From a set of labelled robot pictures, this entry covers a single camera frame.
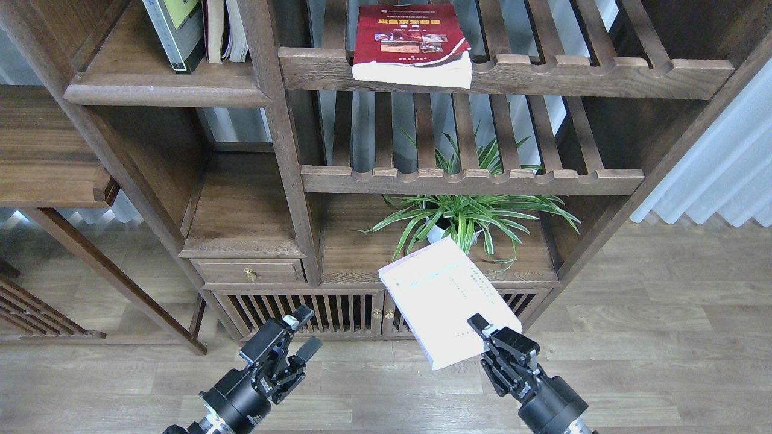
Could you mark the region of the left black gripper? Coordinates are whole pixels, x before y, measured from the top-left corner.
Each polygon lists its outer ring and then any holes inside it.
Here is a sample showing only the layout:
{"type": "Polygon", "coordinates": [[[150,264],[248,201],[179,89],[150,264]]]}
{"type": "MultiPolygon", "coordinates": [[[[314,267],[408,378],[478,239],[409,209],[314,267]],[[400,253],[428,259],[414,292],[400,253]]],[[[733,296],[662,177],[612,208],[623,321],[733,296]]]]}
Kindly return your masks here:
{"type": "Polygon", "coordinates": [[[269,362],[280,357],[293,335],[314,318],[306,305],[282,319],[270,318],[240,349],[249,364],[231,369],[207,392],[200,392],[209,412],[193,422],[185,433],[250,433],[302,381],[302,365],[321,349],[323,343],[309,338],[284,362],[269,362]]]}

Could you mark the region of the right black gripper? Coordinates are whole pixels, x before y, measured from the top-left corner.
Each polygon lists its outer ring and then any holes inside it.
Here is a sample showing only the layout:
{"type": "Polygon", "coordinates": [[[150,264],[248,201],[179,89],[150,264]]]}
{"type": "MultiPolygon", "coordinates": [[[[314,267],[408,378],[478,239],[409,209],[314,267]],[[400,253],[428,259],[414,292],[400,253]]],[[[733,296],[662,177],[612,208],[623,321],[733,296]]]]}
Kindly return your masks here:
{"type": "Polygon", "coordinates": [[[562,377],[546,376],[538,366],[540,346],[535,341],[509,327],[496,329],[479,313],[467,323],[482,338],[481,365],[495,392],[520,403],[518,415],[532,432],[595,432],[583,421],[587,402],[562,377]]]}

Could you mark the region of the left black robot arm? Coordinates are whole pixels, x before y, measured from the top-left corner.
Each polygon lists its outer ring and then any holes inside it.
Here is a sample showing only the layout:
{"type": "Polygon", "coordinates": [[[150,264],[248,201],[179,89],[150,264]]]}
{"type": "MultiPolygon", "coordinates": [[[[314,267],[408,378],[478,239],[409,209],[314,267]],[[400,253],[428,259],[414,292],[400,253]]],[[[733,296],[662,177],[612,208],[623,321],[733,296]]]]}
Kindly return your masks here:
{"type": "Polygon", "coordinates": [[[293,335],[315,315],[306,305],[282,319],[267,319],[239,352],[247,362],[231,369],[207,392],[200,392],[209,410],[187,429],[168,426],[166,433],[249,433],[305,379],[306,363],[322,346],[309,338],[297,354],[288,355],[293,335]]]}

